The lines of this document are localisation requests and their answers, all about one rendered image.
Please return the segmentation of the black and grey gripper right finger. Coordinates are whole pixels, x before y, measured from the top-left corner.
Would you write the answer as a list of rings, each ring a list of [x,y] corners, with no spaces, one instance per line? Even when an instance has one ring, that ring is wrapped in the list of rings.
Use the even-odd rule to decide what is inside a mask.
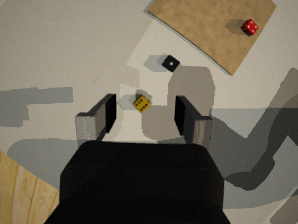
[[[176,96],[174,121],[186,144],[202,145],[210,151],[214,120],[202,116],[185,96]]]

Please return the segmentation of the black die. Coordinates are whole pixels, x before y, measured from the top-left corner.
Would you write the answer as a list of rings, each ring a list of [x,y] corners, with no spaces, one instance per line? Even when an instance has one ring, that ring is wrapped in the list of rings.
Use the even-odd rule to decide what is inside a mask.
[[[170,72],[174,72],[174,70],[177,68],[177,66],[180,64],[180,62],[175,59],[173,56],[168,55],[167,58],[162,63],[162,66],[164,66],[166,69],[168,69]]]

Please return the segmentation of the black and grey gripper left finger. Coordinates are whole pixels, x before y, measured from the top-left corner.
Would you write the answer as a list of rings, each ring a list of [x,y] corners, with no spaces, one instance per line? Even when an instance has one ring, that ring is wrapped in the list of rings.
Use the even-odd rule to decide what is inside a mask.
[[[110,132],[115,120],[116,94],[107,94],[87,113],[75,116],[78,148],[86,141],[102,141]]]

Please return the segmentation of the tan mat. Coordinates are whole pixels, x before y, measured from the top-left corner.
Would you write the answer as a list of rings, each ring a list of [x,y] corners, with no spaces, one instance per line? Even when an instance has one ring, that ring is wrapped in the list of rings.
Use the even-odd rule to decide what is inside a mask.
[[[276,7],[272,0],[155,0],[147,12],[233,76]],[[249,19],[258,29],[248,36],[241,26]]]

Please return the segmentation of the yellow die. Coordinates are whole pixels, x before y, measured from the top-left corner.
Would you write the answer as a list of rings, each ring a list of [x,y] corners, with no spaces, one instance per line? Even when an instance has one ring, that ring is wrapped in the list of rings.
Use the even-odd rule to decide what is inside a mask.
[[[134,102],[133,106],[140,112],[143,113],[149,106],[150,101],[141,94]]]

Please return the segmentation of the red die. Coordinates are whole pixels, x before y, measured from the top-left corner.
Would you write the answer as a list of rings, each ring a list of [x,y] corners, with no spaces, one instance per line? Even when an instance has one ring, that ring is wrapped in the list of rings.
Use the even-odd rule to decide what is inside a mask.
[[[244,24],[241,26],[241,29],[249,36],[254,35],[258,26],[253,22],[252,19],[246,20]]]

